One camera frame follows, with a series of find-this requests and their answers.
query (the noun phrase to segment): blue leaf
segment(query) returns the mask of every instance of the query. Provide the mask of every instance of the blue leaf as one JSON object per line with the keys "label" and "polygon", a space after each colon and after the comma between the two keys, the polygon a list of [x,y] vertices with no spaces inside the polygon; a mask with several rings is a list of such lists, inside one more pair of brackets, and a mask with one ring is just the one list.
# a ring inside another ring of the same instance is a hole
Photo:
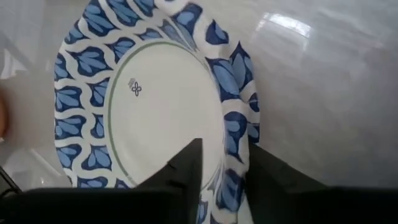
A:
{"label": "blue leaf", "polygon": [[119,189],[128,189],[129,187],[126,185],[126,183],[124,183],[122,180],[116,179],[116,184],[115,184],[116,188]]}
{"label": "blue leaf", "polygon": [[80,65],[81,68],[84,69],[86,72],[88,72],[88,73],[93,72],[92,69],[91,69],[91,67],[88,66],[86,63],[80,61],[80,62],[79,62],[79,65]]}
{"label": "blue leaf", "polygon": [[248,134],[253,138],[258,138],[259,133],[256,128],[254,128],[253,124],[248,124]]}
{"label": "blue leaf", "polygon": [[108,149],[106,147],[101,147],[100,150],[103,151],[105,154],[108,153]]}
{"label": "blue leaf", "polygon": [[106,93],[106,88],[105,88],[105,87],[97,86],[97,87],[94,87],[94,89],[95,89],[99,94],[101,94],[101,96],[105,96],[105,93]]}
{"label": "blue leaf", "polygon": [[116,46],[114,49],[117,50],[118,52],[120,52],[122,54],[122,56],[123,56],[124,53],[126,53],[130,48],[129,47],[123,47],[123,46]]}
{"label": "blue leaf", "polygon": [[225,34],[224,34],[224,31],[218,26],[217,23],[215,24],[215,32],[216,32],[216,35],[217,35],[219,38],[225,40],[226,36],[225,36]]}
{"label": "blue leaf", "polygon": [[55,134],[57,134],[57,136],[61,136],[63,133],[62,129],[60,126],[56,126],[55,127]]}
{"label": "blue leaf", "polygon": [[90,156],[88,157],[88,167],[93,167],[95,165],[95,155],[93,153],[90,154]]}
{"label": "blue leaf", "polygon": [[58,99],[58,97],[55,98],[55,104],[56,104],[58,110],[62,109],[62,103],[61,103],[60,99]]}
{"label": "blue leaf", "polygon": [[86,11],[87,11],[87,12],[90,12],[90,13],[92,13],[92,14],[99,14],[99,13],[101,13],[101,10],[99,9],[99,7],[94,6],[94,5],[92,5],[92,4],[89,4],[89,5],[86,7]]}
{"label": "blue leaf", "polygon": [[92,187],[102,187],[102,183],[98,180],[90,180],[87,182],[87,184]]}
{"label": "blue leaf", "polygon": [[81,188],[90,188],[90,186],[88,184],[85,184],[85,183],[81,183],[80,187]]}
{"label": "blue leaf", "polygon": [[251,59],[248,57],[245,57],[244,63],[246,64],[246,66],[250,70],[250,72],[253,74],[253,63],[251,62]]}
{"label": "blue leaf", "polygon": [[80,124],[81,123],[81,120],[79,118],[68,118],[68,119],[64,119],[64,121],[69,124]]}
{"label": "blue leaf", "polygon": [[145,33],[146,36],[152,37],[152,38],[160,38],[160,34],[158,32],[147,32]]}
{"label": "blue leaf", "polygon": [[123,1],[108,1],[109,5],[115,12],[119,22],[125,26],[135,26],[136,22],[141,19],[128,5],[126,0]]}
{"label": "blue leaf", "polygon": [[225,121],[228,131],[239,131],[240,125],[237,121]]}
{"label": "blue leaf", "polygon": [[60,150],[67,155],[75,155],[77,153],[75,149],[69,147],[63,147]]}
{"label": "blue leaf", "polygon": [[123,46],[123,47],[132,47],[134,45],[134,43],[130,42],[130,41],[120,41],[118,42],[118,46]]}
{"label": "blue leaf", "polygon": [[89,13],[86,13],[85,15],[89,20],[91,20],[92,22],[95,22],[96,24],[100,25],[101,27],[105,27],[107,29],[113,28],[113,25],[101,16],[97,16],[97,15],[93,15],[93,14],[89,14]]}
{"label": "blue leaf", "polygon": [[122,4],[117,3],[115,1],[111,1],[111,4],[120,12],[119,16],[124,15],[124,16],[133,17],[135,19],[138,18],[138,15],[132,9],[123,6]]}
{"label": "blue leaf", "polygon": [[66,78],[68,76],[68,72],[60,68],[58,65],[54,66],[54,70],[55,74],[57,74],[61,78]]}
{"label": "blue leaf", "polygon": [[201,224],[205,221],[207,210],[208,210],[208,202],[204,202],[200,199],[197,211],[197,224]]}
{"label": "blue leaf", "polygon": [[108,155],[106,155],[103,151],[94,150],[95,157],[97,158],[97,162],[104,167],[107,167],[111,164]]}
{"label": "blue leaf", "polygon": [[189,46],[191,46],[192,49],[196,49],[197,45],[193,40],[191,34],[188,32],[188,30],[181,24],[177,24],[177,27],[180,29],[182,35],[184,36],[185,40],[188,42]]}
{"label": "blue leaf", "polygon": [[88,57],[88,58],[93,58],[98,56],[100,56],[98,52],[83,52],[81,55],[81,57]]}
{"label": "blue leaf", "polygon": [[99,85],[106,88],[106,87],[108,87],[108,81],[101,82],[101,84],[99,84]]}
{"label": "blue leaf", "polygon": [[238,148],[236,147],[236,143],[235,143],[234,139],[229,134],[226,135],[225,141],[226,141],[226,148],[227,148],[228,152],[230,152],[232,154],[238,153]]}
{"label": "blue leaf", "polygon": [[246,78],[246,68],[244,66],[243,58],[241,54],[237,54],[232,64],[234,68],[234,76],[238,87],[242,88],[244,79]]}
{"label": "blue leaf", "polygon": [[95,30],[97,30],[98,32],[100,32],[100,33],[104,32],[104,30],[103,30],[99,25],[97,25],[95,22],[93,22],[93,21],[87,19],[87,23],[89,23],[89,25],[90,25],[92,28],[94,28]]}
{"label": "blue leaf", "polygon": [[232,77],[229,71],[219,65],[215,65],[213,69],[221,87],[230,94],[238,95],[238,86],[236,85],[235,79]]}
{"label": "blue leaf", "polygon": [[169,22],[167,22],[167,20],[163,20],[163,26],[160,28],[168,35],[168,37],[170,37],[170,39],[177,41],[189,49],[187,43],[180,37],[177,30]]}
{"label": "blue leaf", "polygon": [[127,22],[127,23],[130,23],[131,22],[131,19],[128,17],[128,16],[126,16],[125,14],[123,14],[123,12],[121,12],[119,9],[113,9],[113,11],[116,13],[116,15],[118,15],[118,17],[120,18],[120,19],[122,19],[124,22]]}
{"label": "blue leaf", "polygon": [[96,91],[94,91],[94,99],[98,103],[103,103],[104,102],[104,98],[99,93],[97,93]]}
{"label": "blue leaf", "polygon": [[59,101],[61,101],[62,103],[65,103],[68,106],[78,106],[79,105],[79,101],[77,101],[76,99],[68,96],[68,95],[64,95],[64,94],[57,94],[57,99]]}
{"label": "blue leaf", "polygon": [[71,165],[71,161],[67,155],[65,155],[61,151],[57,151],[57,154],[58,154],[58,158],[60,159],[61,164],[64,167],[69,167]]}
{"label": "blue leaf", "polygon": [[84,61],[86,64],[91,65],[92,67],[99,68],[99,69],[106,68],[106,65],[97,59],[86,58],[86,57],[79,57],[79,59]]}
{"label": "blue leaf", "polygon": [[183,25],[187,25],[193,17],[194,15],[192,12],[181,12],[177,17],[177,21]]}
{"label": "blue leaf", "polygon": [[79,133],[79,129],[77,129],[75,126],[65,123],[63,121],[59,121],[58,126],[60,126],[63,131],[66,131],[70,134],[78,134]]}
{"label": "blue leaf", "polygon": [[71,31],[69,31],[69,33],[70,33],[72,36],[76,37],[77,39],[83,37],[83,34],[82,34],[78,29],[76,29],[75,27],[74,27]]}
{"label": "blue leaf", "polygon": [[104,128],[102,127],[102,125],[97,124],[96,126],[96,132],[99,136],[104,136]]}
{"label": "blue leaf", "polygon": [[231,75],[233,75],[234,71],[233,71],[232,65],[229,63],[229,61],[227,61],[227,60],[220,60],[219,63],[220,63],[224,68],[226,68],[226,69],[230,72]]}
{"label": "blue leaf", "polygon": [[146,16],[152,16],[152,9],[154,8],[154,0],[134,0],[139,9]]}
{"label": "blue leaf", "polygon": [[75,90],[59,90],[58,92],[66,95],[74,95],[77,93]]}

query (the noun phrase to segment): white plate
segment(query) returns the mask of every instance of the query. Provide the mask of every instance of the white plate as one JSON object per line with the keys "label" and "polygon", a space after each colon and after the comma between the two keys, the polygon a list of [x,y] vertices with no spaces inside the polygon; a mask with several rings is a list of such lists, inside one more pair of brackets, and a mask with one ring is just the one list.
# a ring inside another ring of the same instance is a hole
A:
{"label": "white plate", "polygon": [[92,0],[55,63],[55,145],[74,187],[134,187],[203,138],[198,223],[234,223],[258,142],[249,55],[187,1]]}

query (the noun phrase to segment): black plastic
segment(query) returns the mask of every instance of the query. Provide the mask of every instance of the black plastic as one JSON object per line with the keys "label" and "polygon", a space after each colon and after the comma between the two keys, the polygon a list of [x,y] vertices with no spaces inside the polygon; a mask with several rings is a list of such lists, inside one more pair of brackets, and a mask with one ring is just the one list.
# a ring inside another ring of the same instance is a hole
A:
{"label": "black plastic", "polygon": [[246,195],[261,223],[398,223],[397,189],[327,187],[250,145]]}
{"label": "black plastic", "polygon": [[35,189],[6,197],[0,218],[120,220],[196,223],[202,140],[194,139],[168,164],[134,189]]}

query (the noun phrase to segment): blue leaf pattern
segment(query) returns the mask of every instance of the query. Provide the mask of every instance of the blue leaf pattern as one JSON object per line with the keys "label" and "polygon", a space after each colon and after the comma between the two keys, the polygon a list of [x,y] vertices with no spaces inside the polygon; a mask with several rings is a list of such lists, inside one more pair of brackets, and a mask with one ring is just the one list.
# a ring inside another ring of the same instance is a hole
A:
{"label": "blue leaf pattern", "polygon": [[253,63],[251,62],[251,59],[247,56],[244,58],[244,64],[246,67],[249,69],[249,71],[253,74]]}
{"label": "blue leaf pattern", "polygon": [[237,212],[243,196],[244,179],[234,170],[227,169],[220,188],[217,190],[216,205],[220,209]]}
{"label": "blue leaf pattern", "polygon": [[209,44],[214,45],[227,44],[229,42],[229,37],[228,34],[218,26],[216,21],[213,20],[213,22],[207,28],[206,41]]}
{"label": "blue leaf pattern", "polygon": [[81,52],[68,52],[78,62],[78,72],[80,75],[92,77],[98,72],[112,70],[106,64],[104,52],[96,47],[87,47]]}
{"label": "blue leaf pattern", "polygon": [[258,143],[260,140],[260,125],[248,123],[249,142]]}
{"label": "blue leaf pattern", "polygon": [[233,77],[233,68],[231,64],[221,58],[206,58],[215,80],[219,84],[221,102],[230,99],[240,99],[239,88]]}
{"label": "blue leaf pattern", "polygon": [[208,62],[210,62],[210,65],[213,64],[212,70],[220,84],[220,87],[222,87],[222,89],[227,93],[238,96],[239,88],[235,82],[233,73],[231,73],[232,69],[228,61],[218,59],[218,63],[213,63],[212,60],[208,59]]}
{"label": "blue leaf pattern", "polygon": [[179,13],[176,13],[172,18],[175,22],[188,31],[192,36],[195,24],[200,17],[203,9],[194,3],[188,3]]}
{"label": "blue leaf pattern", "polygon": [[54,80],[58,81],[62,78],[72,78],[67,70],[67,63],[62,54],[58,53],[54,65]]}
{"label": "blue leaf pattern", "polygon": [[102,10],[100,3],[96,0],[91,1],[86,7],[83,17],[86,19],[88,29],[97,36],[104,37],[111,30],[117,29]]}
{"label": "blue leaf pattern", "polygon": [[202,11],[203,9],[200,6],[188,3],[179,13],[172,16],[174,23],[176,23],[189,46],[194,50],[197,45],[192,38],[193,30]]}
{"label": "blue leaf pattern", "polygon": [[55,110],[64,112],[70,108],[82,108],[80,103],[81,89],[75,86],[66,86],[55,90]]}
{"label": "blue leaf pattern", "polygon": [[99,83],[88,84],[93,93],[90,98],[91,105],[95,107],[104,106],[105,94],[106,94],[106,89],[108,87],[108,83],[109,83],[109,78],[105,78]]}
{"label": "blue leaf pattern", "polygon": [[114,185],[114,188],[116,188],[116,189],[128,189],[129,186],[127,186],[127,184],[123,180],[116,179],[116,184]]}
{"label": "blue leaf pattern", "polygon": [[170,39],[177,41],[178,43],[184,45],[187,49],[190,49],[190,47],[185,43],[185,41],[180,37],[178,34],[177,30],[174,29],[174,27],[167,22],[167,20],[163,20],[163,25],[162,27],[159,27],[165,34],[170,37]]}
{"label": "blue leaf pattern", "polygon": [[207,216],[208,204],[208,202],[204,202],[202,199],[200,199],[197,212],[197,224],[201,224],[205,221]]}
{"label": "blue leaf pattern", "polygon": [[161,34],[154,29],[148,28],[143,34],[137,34],[141,40],[150,40],[156,38],[162,38]]}
{"label": "blue leaf pattern", "polygon": [[94,128],[91,129],[90,133],[94,138],[104,138],[104,121],[103,115],[101,114],[93,114],[95,118]]}
{"label": "blue leaf pattern", "polygon": [[138,20],[141,20],[126,0],[108,0],[108,4],[116,14],[118,21],[125,26],[133,27]]}
{"label": "blue leaf pattern", "polygon": [[81,127],[86,123],[86,118],[73,115],[67,119],[55,119],[55,139],[81,137]]}
{"label": "blue leaf pattern", "polygon": [[195,17],[195,15],[193,14],[193,12],[181,12],[178,16],[177,16],[177,21],[179,23],[181,23],[182,25],[188,25],[188,23]]}
{"label": "blue leaf pattern", "polygon": [[105,188],[108,180],[105,177],[97,177],[94,179],[84,179],[77,177],[77,187],[80,188]]}
{"label": "blue leaf pattern", "polygon": [[232,63],[234,69],[235,81],[238,84],[239,89],[242,89],[244,85],[244,79],[246,78],[246,67],[244,66],[243,58],[241,54],[236,54],[235,59]]}
{"label": "blue leaf pattern", "polygon": [[177,27],[181,31],[182,35],[184,36],[185,41],[187,41],[189,46],[191,46],[191,49],[195,50],[197,48],[197,45],[196,45],[195,41],[193,40],[193,37],[191,36],[191,34],[187,31],[187,29],[184,26],[177,24]]}
{"label": "blue leaf pattern", "polygon": [[69,31],[68,35],[65,37],[64,41],[67,44],[74,44],[79,40],[88,39],[85,35],[83,35],[78,26],[79,21],[76,21],[73,25],[72,30]]}
{"label": "blue leaf pattern", "polygon": [[114,52],[114,61],[116,63],[119,62],[121,57],[130,49],[132,48],[136,43],[127,38],[127,37],[121,37],[119,38],[118,41],[116,41],[113,44],[106,44],[113,52]]}
{"label": "blue leaf pattern", "polygon": [[134,0],[134,2],[145,16],[153,16],[152,11],[155,8],[154,0]]}
{"label": "blue leaf pattern", "polygon": [[61,165],[64,168],[71,168],[73,160],[80,154],[81,147],[78,144],[71,144],[65,147],[57,147],[57,154]]}
{"label": "blue leaf pattern", "polygon": [[234,52],[229,58],[233,70],[236,83],[239,90],[242,90],[251,80],[253,80],[253,65],[248,53],[242,48],[241,43],[238,43]]}
{"label": "blue leaf pattern", "polygon": [[106,168],[111,170],[112,162],[106,146],[91,146],[91,153],[86,160],[81,163],[81,168],[93,170]]}
{"label": "blue leaf pattern", "polygon": [[235,157],[239,162],[243,162],[239,155],[239,141],[244,136],[248,125],[247,119],[238,112],[229,112],[224,116],[226,133],[225,144],[228,155]]}

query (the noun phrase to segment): black holder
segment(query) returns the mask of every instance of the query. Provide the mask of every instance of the black holder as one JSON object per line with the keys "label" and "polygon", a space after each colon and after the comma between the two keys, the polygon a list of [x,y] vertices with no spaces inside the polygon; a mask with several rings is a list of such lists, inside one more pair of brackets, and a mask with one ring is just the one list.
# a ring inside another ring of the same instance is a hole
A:
{"label": "black holder", "polygon": [[130,219],[137,223],[196,223],[202,140],[194,139],[165,167],[133,189],[35,189],[4,197],[6,222]]}

